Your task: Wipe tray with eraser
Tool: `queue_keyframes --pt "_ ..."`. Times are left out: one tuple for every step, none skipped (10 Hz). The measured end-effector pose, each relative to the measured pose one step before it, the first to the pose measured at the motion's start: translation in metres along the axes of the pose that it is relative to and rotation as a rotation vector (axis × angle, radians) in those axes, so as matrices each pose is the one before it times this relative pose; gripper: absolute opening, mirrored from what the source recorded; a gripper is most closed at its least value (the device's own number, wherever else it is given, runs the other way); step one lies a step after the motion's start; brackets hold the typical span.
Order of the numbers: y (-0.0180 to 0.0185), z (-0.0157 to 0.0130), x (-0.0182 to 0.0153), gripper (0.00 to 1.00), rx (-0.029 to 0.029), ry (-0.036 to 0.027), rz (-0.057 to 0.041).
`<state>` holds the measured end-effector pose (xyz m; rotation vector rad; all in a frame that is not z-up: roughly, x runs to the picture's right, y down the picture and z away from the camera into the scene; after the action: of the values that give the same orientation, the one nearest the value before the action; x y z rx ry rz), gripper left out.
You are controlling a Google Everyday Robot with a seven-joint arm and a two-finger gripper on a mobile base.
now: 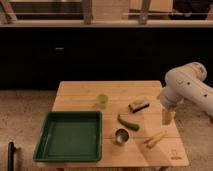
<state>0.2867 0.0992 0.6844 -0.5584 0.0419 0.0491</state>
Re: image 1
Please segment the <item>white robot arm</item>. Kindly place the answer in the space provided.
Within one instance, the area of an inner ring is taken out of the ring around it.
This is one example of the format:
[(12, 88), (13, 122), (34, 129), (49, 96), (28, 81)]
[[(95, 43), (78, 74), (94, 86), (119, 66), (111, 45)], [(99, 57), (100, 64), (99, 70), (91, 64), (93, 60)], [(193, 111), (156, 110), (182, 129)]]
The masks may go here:
[(175, 67), (165, 74), (166, 86), (158, 96), (163, 106), (163, 125), (172, 122), (175, 107), (184, 99), (198, 105), (213, 120), (213, 88), (204, 83), (206, 77), (207, 70), (199, 62)]

